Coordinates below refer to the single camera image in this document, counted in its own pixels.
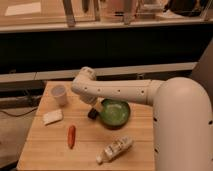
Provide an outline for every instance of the sauce bottle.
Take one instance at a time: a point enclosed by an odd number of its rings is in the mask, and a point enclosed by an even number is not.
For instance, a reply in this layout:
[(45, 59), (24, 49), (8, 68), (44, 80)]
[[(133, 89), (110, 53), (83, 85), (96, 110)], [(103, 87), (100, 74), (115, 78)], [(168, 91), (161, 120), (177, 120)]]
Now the sauce bottle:
[(126, 151), (133, 144), (133, 140), (127, 136), (119, 138), (104, 148), (101, 155), (96, 158), (98, 164), (110, 162), (116, 156)]

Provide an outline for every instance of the bowl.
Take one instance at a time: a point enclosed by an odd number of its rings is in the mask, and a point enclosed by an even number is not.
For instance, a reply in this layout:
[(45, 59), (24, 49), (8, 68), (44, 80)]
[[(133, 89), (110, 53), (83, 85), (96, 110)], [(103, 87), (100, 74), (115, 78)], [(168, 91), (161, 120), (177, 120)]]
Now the bowl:
[(126, 124), (130, 116), (130, 107), (127, 102), (104, 99), (103, 110), (100, 112), (101, 121), (110, 127), (120, 127)]

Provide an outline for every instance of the cable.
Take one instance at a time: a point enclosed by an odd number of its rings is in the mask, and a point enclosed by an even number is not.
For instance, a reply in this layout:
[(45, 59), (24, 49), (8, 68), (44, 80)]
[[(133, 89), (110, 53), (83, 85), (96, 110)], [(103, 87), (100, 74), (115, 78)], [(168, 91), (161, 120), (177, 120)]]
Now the cable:
[(28, 111), (28, 112), (26, 112), (26, 113), (22, 113), (22, 114), (19, 114), (19, 115), (14, 115), (14, 114), (8, 113), (8, 112), (6, 112), (6, 111), (4, 111), (4, 110), (0, 110), (0, 113), (3, 113), (3, 114), (5, 114), (5, 115), (11, 116), (11, 117), (21, 117), (21, 116), (25, 116), (25, 115), (27, 115), (27, 114), (30, 114), (31, 112), (33, 112), (33, 111), (35, 111), (35, 110), (37, 110), (37, 109), (38, 109), (38, 108), (34, 108), (34, 109), (32, 109), (32, 110), (30, 110), (30, 111)]

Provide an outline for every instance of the red chili pepper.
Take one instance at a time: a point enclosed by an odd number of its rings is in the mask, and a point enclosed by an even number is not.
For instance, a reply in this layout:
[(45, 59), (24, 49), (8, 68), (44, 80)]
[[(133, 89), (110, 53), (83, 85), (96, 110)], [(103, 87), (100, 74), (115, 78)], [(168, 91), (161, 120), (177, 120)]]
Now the red chili pepper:
[(71, 125), (69, 127), (68, 138), (67, 138), (67, 143), (70, 149), (72, 149), (75, 145), (75, 132), (76, 132), (75, 126)]

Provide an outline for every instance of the white cup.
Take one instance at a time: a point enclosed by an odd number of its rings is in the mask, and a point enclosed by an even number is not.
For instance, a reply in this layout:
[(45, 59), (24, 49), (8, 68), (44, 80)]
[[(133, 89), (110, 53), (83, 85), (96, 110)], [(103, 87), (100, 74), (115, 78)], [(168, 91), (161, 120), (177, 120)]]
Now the white cup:
[(65, 106), (68, 103), (66, 88), (63, 85), (56, 85), (53, 87), (51, 94), (59, 106)]

